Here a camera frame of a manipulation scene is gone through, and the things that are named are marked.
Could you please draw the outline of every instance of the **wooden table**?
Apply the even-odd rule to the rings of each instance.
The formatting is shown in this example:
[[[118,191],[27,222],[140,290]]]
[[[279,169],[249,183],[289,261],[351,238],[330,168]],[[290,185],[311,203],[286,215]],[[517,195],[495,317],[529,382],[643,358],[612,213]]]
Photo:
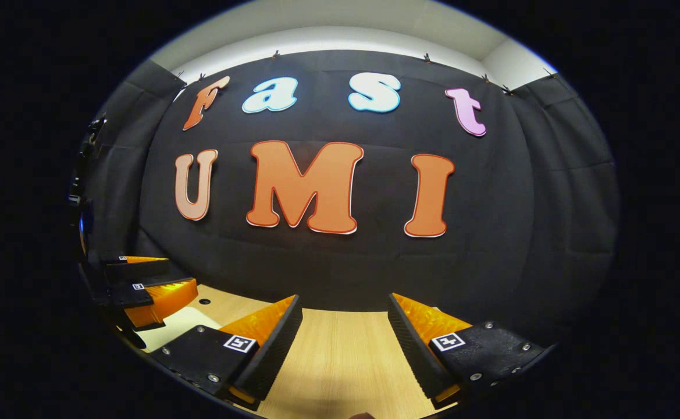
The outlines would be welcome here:
[[[204,285],[198,292],[189,307],[222,325],[270,305]],[[211,303],[203,305],[201,298]],[[436,410],[417,384],[386,312],[303,308],[294,344],[257,414],[348,419],[365,411],[376,419],[418,419]]]

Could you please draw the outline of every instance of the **pink letter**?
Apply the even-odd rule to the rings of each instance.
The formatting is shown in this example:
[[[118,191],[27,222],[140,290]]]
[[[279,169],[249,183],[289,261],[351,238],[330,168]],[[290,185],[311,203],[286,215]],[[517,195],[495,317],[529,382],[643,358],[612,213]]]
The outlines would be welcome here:
[[[459,119],[459,124],[461,124],[464,130],[473,136],[483,136],[487,132],[484,124],[480,124],[475,118],[475,109],[481,111],[480,104],[469,97],[467,90],[464,90],[464,88],[449,88],[446,90],[446,96],[454,99],[456,117]]]

